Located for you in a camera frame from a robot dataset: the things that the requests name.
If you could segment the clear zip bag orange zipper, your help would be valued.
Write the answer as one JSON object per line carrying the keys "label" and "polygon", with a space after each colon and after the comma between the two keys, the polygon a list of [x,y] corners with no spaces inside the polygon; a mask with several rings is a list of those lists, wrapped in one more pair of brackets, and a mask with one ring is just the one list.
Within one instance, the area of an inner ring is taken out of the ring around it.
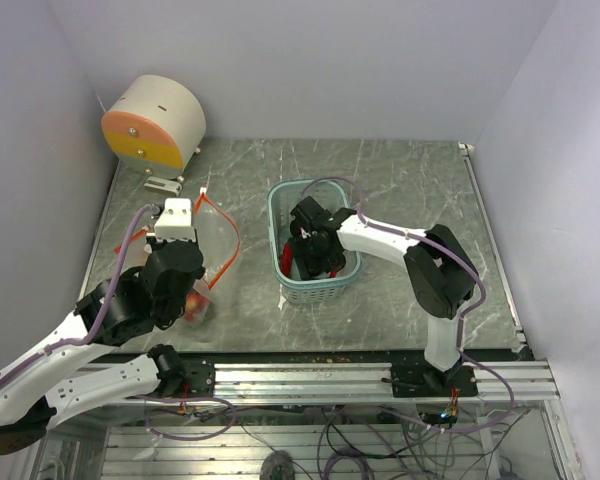
{"label": "clear zip bag orange zipper", "polygon": [[186,297],[183,320],[190,324],[202,323],[214,302],[215,294],[209,283],[197,280]]}

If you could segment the light blue plastic basket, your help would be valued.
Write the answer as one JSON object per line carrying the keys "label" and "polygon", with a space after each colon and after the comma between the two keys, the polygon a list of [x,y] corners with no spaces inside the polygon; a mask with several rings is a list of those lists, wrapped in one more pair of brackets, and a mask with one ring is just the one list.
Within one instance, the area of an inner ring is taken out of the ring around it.
{"label": "light blue plastic basket", "polygon": [[362,258],[346,251],[323,229],[350,207],[332,180],[289,180],[267,197],[268,234],[281,296],[292,304],[319,303],[342,295],[362,272]]}

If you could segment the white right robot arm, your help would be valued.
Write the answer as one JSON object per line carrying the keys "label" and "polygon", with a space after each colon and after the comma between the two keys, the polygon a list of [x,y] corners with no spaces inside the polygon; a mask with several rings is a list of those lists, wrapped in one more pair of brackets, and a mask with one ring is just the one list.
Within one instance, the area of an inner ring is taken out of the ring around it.
{"label": "white right robot arm", "polygon": [[345,254],[371,255],[407,272],[417,304],[428,314],[427,344],[420,373],[430,394],[445,394],[462,366],[464,320],[476,288],[484,285],[451,230],[436,224],[428,230],[374,221],[343,207],[332,213],[308,196],[290,212],[291,252],[300,277],[334,275],[346,265]]}

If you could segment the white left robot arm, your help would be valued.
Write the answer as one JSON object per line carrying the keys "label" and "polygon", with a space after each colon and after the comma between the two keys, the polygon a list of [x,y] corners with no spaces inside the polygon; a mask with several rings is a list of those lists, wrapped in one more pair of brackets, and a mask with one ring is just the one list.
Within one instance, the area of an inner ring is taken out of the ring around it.
{"label": "white left robot arm", "polygon": [[0,370],[0,455],[23,450],[65,421],[136,395],[172,397],[186,381],[170,345],[131,361],[77,376],[91,361],[183,315],[204,275],[194,240],[156,242],[146,263],[101,282],[63,322],[20,359]]}

